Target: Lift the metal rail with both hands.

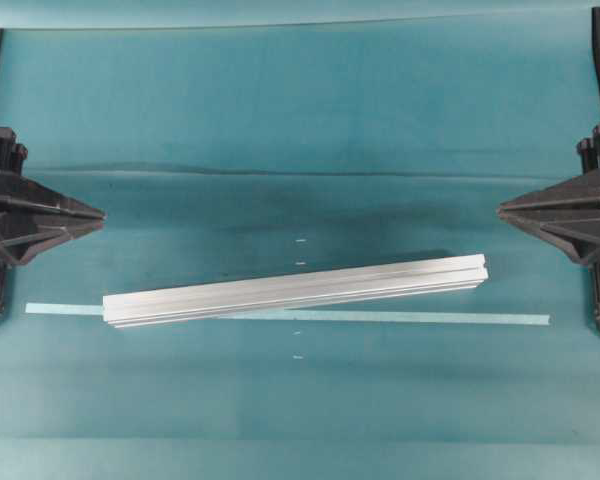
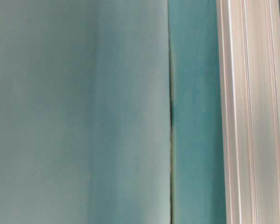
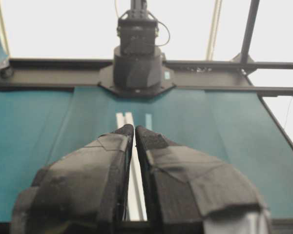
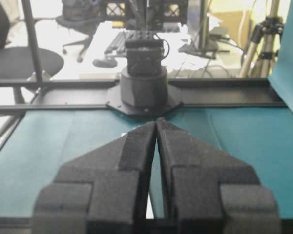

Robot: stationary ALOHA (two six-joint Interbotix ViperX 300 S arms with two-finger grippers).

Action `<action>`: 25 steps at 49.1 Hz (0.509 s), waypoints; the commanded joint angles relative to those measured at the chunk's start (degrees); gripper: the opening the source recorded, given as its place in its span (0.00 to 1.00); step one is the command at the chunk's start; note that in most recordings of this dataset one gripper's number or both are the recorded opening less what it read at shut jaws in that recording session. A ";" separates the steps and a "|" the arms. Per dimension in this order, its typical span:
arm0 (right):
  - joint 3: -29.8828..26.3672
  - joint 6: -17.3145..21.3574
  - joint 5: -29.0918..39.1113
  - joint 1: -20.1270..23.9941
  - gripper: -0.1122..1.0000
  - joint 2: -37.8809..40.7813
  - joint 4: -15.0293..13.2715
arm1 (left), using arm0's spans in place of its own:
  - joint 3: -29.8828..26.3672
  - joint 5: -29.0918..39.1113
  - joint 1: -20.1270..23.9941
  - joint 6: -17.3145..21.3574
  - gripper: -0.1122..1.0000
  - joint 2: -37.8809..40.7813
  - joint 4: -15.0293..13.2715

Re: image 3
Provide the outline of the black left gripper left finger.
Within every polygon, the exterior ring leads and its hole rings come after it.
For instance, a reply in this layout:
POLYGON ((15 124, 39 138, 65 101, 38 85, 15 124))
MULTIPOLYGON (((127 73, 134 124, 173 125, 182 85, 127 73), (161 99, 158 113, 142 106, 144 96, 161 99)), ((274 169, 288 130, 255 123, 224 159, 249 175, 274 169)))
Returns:
POLYGON ((112 233, 126 214, 133 136, 126 124, 40 168, 17 197, 10 233, 112 233))

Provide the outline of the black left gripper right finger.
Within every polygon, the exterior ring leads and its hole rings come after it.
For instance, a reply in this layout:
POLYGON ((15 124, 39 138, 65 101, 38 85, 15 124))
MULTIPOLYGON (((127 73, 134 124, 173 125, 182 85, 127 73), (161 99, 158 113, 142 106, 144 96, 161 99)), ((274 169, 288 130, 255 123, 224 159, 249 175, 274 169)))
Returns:
POLYGON ((135 129, 148 219, 166 234, 269 234, 255 185, 215 156, 135 129))

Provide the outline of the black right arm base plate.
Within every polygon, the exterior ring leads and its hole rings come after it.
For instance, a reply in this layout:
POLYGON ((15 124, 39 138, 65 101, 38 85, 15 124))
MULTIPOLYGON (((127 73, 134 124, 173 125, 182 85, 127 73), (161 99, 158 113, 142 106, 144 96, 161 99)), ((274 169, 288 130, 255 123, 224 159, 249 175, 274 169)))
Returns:
POLYGON ((160 82, 146 88, 122 88, 113 79, 112 65, 99 71, 98 85, 121 98, 153 98, 176 87, 175 72, 163 66, 160 82))

